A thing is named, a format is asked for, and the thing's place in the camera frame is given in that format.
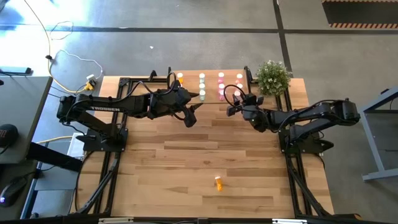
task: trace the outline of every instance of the gray floor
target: gray floor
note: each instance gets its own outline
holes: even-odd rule
[[[29,1],[50,25],[72,20],[92,27],[276,28],[271,0],[53,0]],[[329,29],[320,0],[279,0],[286,29]],[[0,13],[3,24],[37,24],[23,1],[10,0]],[[32,67],[46,75],[44,33],[30,26],[0,31],[2,63]],[[311,103],[349,97],[360,108],[386,88],[398,85],[396,35],[287,35],[294,77],[304,78]],[[66,49],[97,60],[105,75],[147,75],[155,69],[229,69],[248,65],[253,71],[265,60],[282,60],[277,34],[74,32],[53,41],[53,54]],[[60,54],[53,74],[70,88],[99,69]],[[51,93],[61,96],[55,90]],[[34,141],[71,134],[56,117],[58,99],[49,96]],[[398,108],[398,101],[393,107]],[[326,174],[336,213],[359,213],[367,220],[397,223],[398,178],[364,183],[361,175],[376,171],[362,124],[334,127],[325,139],[335,147],[325,153]],[[68,206],[49,206],[40,195],[35,209],[42,215],[63,214]]]

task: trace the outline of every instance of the cable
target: cable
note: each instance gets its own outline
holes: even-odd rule
[[[93,153],[94,151],[91,151],[91,152],[89,152],[86,156],[85,156],[85,158],[83,159],[83,162],[81,163],[81,167],[80,167],[80,170],[79,170],[79,172],[77,173],[77,178],[76,178],[76,186],[75,186],[75,211],[77,212],[77,191],[78,191],[78,185],[79,185],[79,178],[80,178],[80,174],[81,174],[81,171],[83,170],[83,166],[85,165],[85,162],[87,161],[87,159],[92,155],[92,153]]]
[[[325,134],[323,133],[323,132],[321,132],[321,131],[318,131],[319,133],[321,133],[322,134],[322,137],[315,137],[313,134],[315,134],[315,133],[312,133],[311,134],[311,136],[314,138],[314,139],[323,139],[323,137],[325,137]]]
[[[5,153],[5,152],[7,151],[8,146],[9,146],[9,145],[7,145],[6,147],[4,147],[4,149],[0,152],[0,155],[3,154],[3,153]]]
[[[75,128],[73,125],[65,124],[65,123],[61,123],[61,124],[64,125],[64,126],[71,127],[71,128],[73,128],[75,131],[80,132],[80,133],[82,133],[84,136],[86,136],[86,133],[84,133],[83,131],[80,131],[79,129]]]
[[[170,87],[170,86],[169,86],[169,78],[170,78],[171,75],[174,76],[174,82],[173,82],[173,86]],[[170,73],[167,75],[167,78],[166,78],[166,79],[167,79],[167,88],[168,88],[169,90],[166,91],[165,93],[155,93],[155,92],[151,91],[151,90],[149,89],[149,87],[148,87],[144,82],[139,81],[139,82],[137,82],[137,84],[134,85],[134,87],[130,90],[130,92],[127,93],[127,95],[126,95],[125,97],[121,98],[120,100],[116,100],[116,101],[114,101],[113,103],[119,103],[119,102],[125,100],[127,97],[131,96],[131,94],[134,92],[134,90],[137,88],[137,86],[138,86],[139,84],[142,84],[142,85],[145,87],[145,89],[146,89],[149,93],[152,93],[153,95],[156,95],[156,96],[163,96],[163,95],[169,94],[169,93],[171,93],[171,91],[173,91],[173,89],[175,88],[175,81],[177,80],[177,76],[175,75],[174,72],[170,72]]]
[[[26,76],[26,75],[21,75],[21,74],[16,74],[16,73],[6,73],[6,72],[0,72],[0,73],[3,74],[3,75],[8,75],[10,77],[13,77],[13,76]]]
[[[391,110],[392,102],[394,102],[394,99],[392,99],[391,102],[390,102],[390,110]]]
[[[65,52],[67,55],[69,55],[69,56],[72,56],[72,57],[76,57],[77,59],[79,59],[79,60],[81,60],[81,61],[84,61],[84,62],[94,62],[95,64],[97,64],[98,66],[99,66],[99,68],[101,69],[101,71],[100,71],[100,74],[98,75],[98,77],[95,77],[96,79],[99,79],[99,78],[101,78],[102,76],[103,76],[103,68],[102,68],[102,66],[96,61],[96,60],[93,60],[93,59],[85,59],[85,58],[81,58],[81,57],[79,57],[79,56],[77,56],[77,55],[74,55],[74,54],[71,54],[71,53],[69,53],[69,52],[67,52],[66,50],[63,50],[63,49],[60,49],[56,54],[55,54],[55,56],[54,56],[54,60],[57,58],[57,55],[58,55],[58,53],[59,52]]]
[[[55,29],[59,24],[66,23],[66,22],[70,22],[70,23],[71,23],[71,25],[70,25],[70,33],[67,34],[67,35],[65,35],[65,36],[63,36],[62,38],[59,38],[59,39],[54,39],[54,38],[52,38],[52,37],[51,37],[51,33],[54,31],[54,29]],[[72,33],[73,33],[73,22],[72,22],[72,21],[58,22],[58,23],[50,30],[50,38],[51,38],[51,40],[62,40],[62,39],[66,38],[67,36],[69,36],[69,35],[72,34]]]
[[[241,92],[241,94],[242,94],[243,96],[246,96],[246,94],[244,93],[244,91],[243,91],[240,87],[238,87],[238,86],[236,86],[236,85],[227,85],[226,87],[224,87],[224,98],[225,98],[225,100],[227,101],[227,103],[228,103],[229,105],[231,105],[232,107],[236,108],[236,106],[233,105],[233,104],[228,100],[228,98],[226,97],[226,89],[227,89],[228,87],[235,87],[235,88],[237,88],[237,89]],[[267,115],[262,109],[258,109],[257,111],[252,111],[252,110],[245,110],[245,109],[242,108],[241,110],[242,110],[242,111],[249,111],[249,112],[257,112],[257,111],[260,111],[261,113],[264,114],[264,117],[265,117],[265,119],[266,119],[267,124],[270,123],[270,122],[269,122],[269,119],[268,119],[268,115]],[[277,133],[277,131],[274,131],[274,130],[272,130],[272,129],[270,129],[270,131],[271,131],[272,133]]]
[[[49,93],[49,95],[50,95],[50,96],[57,97],[58,99],[60,99],[60,97],[59,97],[59,96],[55,96],[55,95],[53,95],[53,94],[51,94],[51,93]]]
[[[39,17],[37,16],[37,14],[35,13],[35,11],[32,9],[32,7],[29,5],[29,3],[26,1],[26,0],[24,0],[24,2],[27,4],[27,6],[29,7],[29,9],[32,11],[32,13],[34,14],[34,16],[36,17],[36,19],[39,21],[39,23],[40,23],[40,25],[43,27],[43,30],[44,30],[44,33],[45,33],[45,36],[46,36],[46,38],[47,38],[47,42],[48,42],[48,44],[49,44],[49,54],[45,57],[45,58],[47,58],[48,60],[47,60],[47,70],[48,70],[48,72],[49,72],[49,75],[53,78],[53,80],[54,80],[54,82],[56,83],[56,84],[58,84],[61,88],[63,88],[65,91],[67,91],[68,93],[81,93],[81,92],[83,92],[84,91],[84,89],[83,90],[80,90],[80,91],[73,91],[73,90],[69,90],[67,87],[65,87],[65,86],[63,86],[52,74],[51,74],[51,66],[52,66],[52,63],[50,63],[50,61],[51,60],[53,60],[53,58],[51,57],[51,41],[50,41],[50,37],[49,37],[49,34],[47,33],[47,30],[45,29],[45,27],[44,27],[44,25],[43,25],[43,22],[39,19]],[[101,68],[101,74],[99,75],[99,77],[100,76],[102,76],[102,74],[103,74],[103,69],[102,69],[102,66],[101,65],[99,65],[99,67]]]
[[[301,111],[295,110],[296,113],[294,113],[294,114],[288,116],[287,118],[285,118],[285,119],[283,120],[283,122],[280,124],[280,126],[279,126],[279,128],[278,128],[277,131],[280,131],[280,130],[284,127],[284,124],[285,124],[290,118],[292,118],[292,117],[294,117],[294,116],[298,116],[298,115],[300,115],[300,114],[302,114],[302,113],[304,113],[304,112],[306,112],[306,111],[309,111],[310,109],[312,109],[314,106],[316,106],[316,105],[319,104],[319,103],[322,103],[322,102],[329,102],[329,101],[331,101],[331,102],[336,102],[336,101],[338,101],[338,100],[321,100],[321,101],[318,101],[318,102],[314,103],[313,105],[311,105],[311,106],[305,108],[304,110],[301,110]]]
[[[54,86],[50,86],[50,88],[53,88],[53,89],[55,89],[55,90],[58,90],[58,91],[60,91],[60,92],[62,92],[62,93],[68,94],[68,95],[76,95],[76,94],[71,94],[71,93],[65,92],[65,91],[63,91],[63,90],[60,90],[60,89],[58,89],[58,88],[55,88]]]
[[[56,140],[59,140],[59,139],[66,139],[66,138],[73,138],[73,136],[56,137],[56,138],[52,138],[52,139],[48,139],[48,140],[38,141],[38,142],[36,142],[36,144],[42,144],[42,143],[46,143],[46,142],[50,142],[50,141],[56,141]]]
[[[323,161],[322,157],[317,153],[314,153],[314,155],[317,156],[322,161],[323,169],[325,169],[325,161]]]

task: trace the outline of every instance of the wooden table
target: wooden table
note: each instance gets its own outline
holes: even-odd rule
[[[199,73],[206,73],[206,87],[210,90],[220,71],[182,72],[184,87],[197,91]],[[243,70],[223,72],[226,83],[234,83],[237,73],[245,76]],[[100,96],[116,96],[119,79],[104,77]],[[150,87],[165,88],[165,84]],[[293,108],[308,106],[303,79],[293,78],[289,91]],[[122,153],[112,216],[294,217],[286,163],[277,135],[253,130],[240,114],[227,117],[227,104],[208,96],[217,92],[206,92],[207,100],[195,112],[198,121],[192,128],[171,116],[152,121],[127,119],[129,137]],[[252,92],[257,93],[255,85]],[[145,93],[142,87],[134,94],[140,93]],[[263,106],[276,109],[274,97],[266,98]],[[110,122],[112,113],[95,115]],[[80,206],[98,185],[103,156],[102,152],[94,153],[83,168],[78,187]],[[322,162],[304,154],[303,164],[308,187],[333,213]],[[215,187],[216,176],[223,181],[221,192]],[[103,207],[107,194],[105,190]],[[298,197],[303,210],[300,191]]]

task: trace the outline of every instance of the green plant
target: green plant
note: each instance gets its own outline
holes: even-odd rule
[[[290,73],[282,62],[269,60],[260,65],[257,71],[260,93],[262,95],[281,95],[289,87]]]

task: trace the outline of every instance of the orange and black stripe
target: orange and black stripe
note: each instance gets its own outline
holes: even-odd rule
[[[398,0],[323,0],[322,6],[332,28],[398,28]]]
[[[398,29],[398,24],[357,24],[357,23],[334,23],[329,24],[332,28],[347,29]]]

